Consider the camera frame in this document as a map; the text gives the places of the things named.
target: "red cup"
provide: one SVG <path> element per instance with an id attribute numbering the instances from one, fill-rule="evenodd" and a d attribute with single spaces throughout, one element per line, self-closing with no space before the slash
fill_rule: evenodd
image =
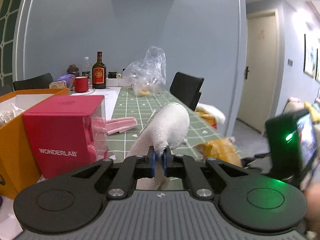
<path id="1" fill-rule="evenodd" d="M 88 77 L 76 77 L 75 78 L 75 91 L 78 93 L 84 93 L 89 90 Z"/>

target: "black chair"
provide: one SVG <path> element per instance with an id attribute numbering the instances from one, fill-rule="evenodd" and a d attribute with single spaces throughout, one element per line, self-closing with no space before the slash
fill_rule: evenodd
<path id="1" fill-rule="evenodd" d="M 170 93 L 194 111 L 201 96 L 200 88 L 203 81 L 203 78 L 177 72 L 173 78 Z"/>
<path id="2" fill-rule="evenodd" d="M 5 85 L 4 87 L 0 87 L 0 96 L 6 95 L 13 92 L 12 87 L 9 85 Z"/>
<path id="3" fill-rule="evenodd" d="M 53 78 L 50 73 L 30 78 L 27 80 L 15 81 L 13 83 L 13 88 L 17 90 L 26 89 L 46 89 L 49 88 L 49 84 L 53 82 Z"/>

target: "gray ribbed panel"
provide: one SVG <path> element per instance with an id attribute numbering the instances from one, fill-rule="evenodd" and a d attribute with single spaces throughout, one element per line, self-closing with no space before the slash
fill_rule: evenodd
<path id="1" fill-rule="evenodd" d="M 134 191 L 112 201 L 93 223 L 77 232 L 46 236 L 29 231 L 17 240 L 302 240 L 293 231 L 280 236 L 245 233 L 225 222 L 213 203 L 198 201 L 187 191 Z"/>

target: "purple package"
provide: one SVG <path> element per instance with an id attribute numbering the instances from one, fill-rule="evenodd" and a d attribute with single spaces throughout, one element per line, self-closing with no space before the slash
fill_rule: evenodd
<path id="1" fill-rule="evenodd" d="M 70 87 L 70 82 L 71 82 L 71 78 L 74 77 L 73 74 L 66 74 L 66 75 L 63 75 L 61 77 L 58 77 L 56 82 L 57 81 L 65 81 L 67 83 L 67 87 Z"/>

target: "box lid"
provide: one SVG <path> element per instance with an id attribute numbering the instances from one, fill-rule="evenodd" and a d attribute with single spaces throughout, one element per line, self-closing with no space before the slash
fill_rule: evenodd
<path id="1" fill-rule="evenodd" d="M 104 96 L 56 96 L 31 107 L 23 115 L 88 116 L 101 105 Z"/>

